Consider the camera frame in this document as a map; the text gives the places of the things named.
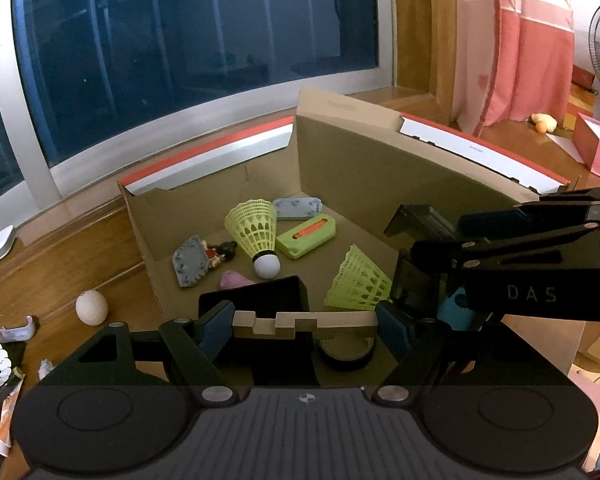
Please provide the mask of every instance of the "window frame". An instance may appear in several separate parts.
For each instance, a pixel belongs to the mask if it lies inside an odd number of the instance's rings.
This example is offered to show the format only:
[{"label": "window frame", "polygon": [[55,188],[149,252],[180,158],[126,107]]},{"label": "window frame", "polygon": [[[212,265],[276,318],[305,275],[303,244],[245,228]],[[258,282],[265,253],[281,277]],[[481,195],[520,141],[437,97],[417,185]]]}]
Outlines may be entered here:
[{"label": "window frame", "polygon": [[[63,198],[173,146],[235,123],[291,108],[302,86],[339,93],[391,86],[395,44],[393,7],[393,0],[377,0],[376,68],[303,78],[185,108],[117,134],[50,169],[22,86],[14,44],[12,0],[0,0],[0,113],[24,176],[23,183],[0,197],[0,226],[19,225]],[[29,195],[35,207],[31,206]],[[22,211],[18,204],[25,205]]]}]

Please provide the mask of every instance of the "gray plastic plate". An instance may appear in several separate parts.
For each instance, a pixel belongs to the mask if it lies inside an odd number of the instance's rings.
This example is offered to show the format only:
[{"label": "gray plastic plate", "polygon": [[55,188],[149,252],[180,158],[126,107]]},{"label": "gray plastic plate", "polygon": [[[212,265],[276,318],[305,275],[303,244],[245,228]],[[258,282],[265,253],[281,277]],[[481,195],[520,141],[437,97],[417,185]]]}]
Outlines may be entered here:
[{"label": "gray plastic plate", "polygon": [[273,201],[278,220],[307,220],[322,212],[319,198],[279,198]]},{"label": "gray plastic plate", "polygon": [[197,236],[192,236],[177,248],[171,261],[180,286],[195,285],[209,270],[209,258]]}]

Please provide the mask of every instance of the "egg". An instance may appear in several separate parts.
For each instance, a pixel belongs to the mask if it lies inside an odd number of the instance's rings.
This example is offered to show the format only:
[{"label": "egg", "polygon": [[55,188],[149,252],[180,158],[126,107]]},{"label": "egg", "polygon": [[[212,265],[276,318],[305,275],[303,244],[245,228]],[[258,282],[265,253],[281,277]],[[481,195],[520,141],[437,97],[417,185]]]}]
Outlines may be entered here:
[{"label": "egg", "polygon": [[275,254],[263,254],[256,258],[253,269],[263,280],[273,280],[280,272],[280,260]]},{"label": "egg", "polygon": [[107,300],[97,290],[85,290],[75,300],[75,313],[84,324],[100,325],[107,319],[109,313]]}]

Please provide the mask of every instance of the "yellow plastic shuttlecock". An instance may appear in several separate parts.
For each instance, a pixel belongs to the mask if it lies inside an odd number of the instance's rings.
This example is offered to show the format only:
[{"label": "yellow plastic shuttlecock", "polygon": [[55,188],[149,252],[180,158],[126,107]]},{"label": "yellow plastic shuttlecock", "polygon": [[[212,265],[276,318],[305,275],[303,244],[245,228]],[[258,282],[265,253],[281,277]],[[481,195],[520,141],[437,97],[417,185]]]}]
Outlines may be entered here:
[{"label": "yellow plastic shuttlecock", "polygon": [[378,301],[389,297],[391,283],[365,253],[352,245],[340,264],[324,304],[348,310],[373,310]]},{"label": "yellow plastic shuttlecock", "polygon": [[264,280],[272,280],[280,272],[274,250],[277,218],[271,202],[249,200],[231,209],[224,219],[224,227],[253,259],[256,274]]}]

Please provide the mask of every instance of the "red box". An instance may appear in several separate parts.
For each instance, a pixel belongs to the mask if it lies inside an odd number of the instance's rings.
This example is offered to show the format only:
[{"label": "red box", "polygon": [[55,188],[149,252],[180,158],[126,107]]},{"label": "red box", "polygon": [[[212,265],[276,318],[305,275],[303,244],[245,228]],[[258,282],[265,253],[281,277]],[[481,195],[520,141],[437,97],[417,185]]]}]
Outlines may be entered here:
[{"label": "red box", "polygon": [[579,113],[572,139],[591,173],[600,176],[600,121]]},{"label": "red box", "polygon": [[584,70],[577,65],[573,65],[573,71],[571,72],[572,83],[576,83],[576,85],[589,89],[593,87],[593,80],[595,78],[596,76],[588,70]]}]

